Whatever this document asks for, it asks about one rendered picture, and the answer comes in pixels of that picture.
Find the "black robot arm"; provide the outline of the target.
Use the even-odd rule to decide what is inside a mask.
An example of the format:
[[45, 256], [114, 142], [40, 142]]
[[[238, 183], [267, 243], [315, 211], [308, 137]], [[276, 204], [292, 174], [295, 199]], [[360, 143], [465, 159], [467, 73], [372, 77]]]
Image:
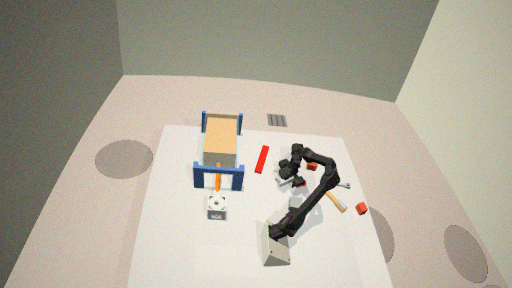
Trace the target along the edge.
[[[298, 168], [302, 161], [302, 158], [306, 163], [315, 162], [322, 166], [325, 166], [325, 173], [321, 176], [320, 184], [316, 189], [308, 196], [303, 204], [298, 209], [290, 209], [285, 214], [284, 218], [274, 225], [268, 225], [269, 237], [278, 242], [278, 239], [285, 236], [294, 237], [299, 228], [302, 226], [306, 219], [306, 215], [316, 205], [316, 203], [322, 199], [328, 190], [334, 189], [336, 185], [340, 183], [340, 177], [338, 176], [338, 170], [336, 163], [333, 158], [327, 156], [321, 156], [314, 153], [310, 148], [303, 147], [302, 144], [294, 143], [292, 145], [292, 158], [290, 164], [294, 168]], [[292, 170], [290, 166], [279, 170], [279, 175], [282, 179], [287, 180], [292, 177]]]

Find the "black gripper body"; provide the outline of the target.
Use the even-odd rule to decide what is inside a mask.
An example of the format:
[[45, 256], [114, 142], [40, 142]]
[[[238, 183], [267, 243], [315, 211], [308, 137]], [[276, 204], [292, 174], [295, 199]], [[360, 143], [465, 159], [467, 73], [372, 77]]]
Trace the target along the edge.
[[298, 168], [301, 167], [299, 166], [298, 168], [294, 168], [291, 166], [290, 164], [290, 161], [288, 159], [284, 159], [284, 160], [281, 160], [279, 161], [279, 164], [278, 164], [281, 168], [285, 168], [285, 167], [288, 167], [290, 166], [290, 170], [292, 170], [292, 176], [294, 177], [293, 179], [293, 184], [295, 185], [295, 187], [299, 187], [301, 185], [303, 185], [305, 183], [305, 180], [302, 176], [298, 176], [297, 175], [297, 172], [299, 172]]

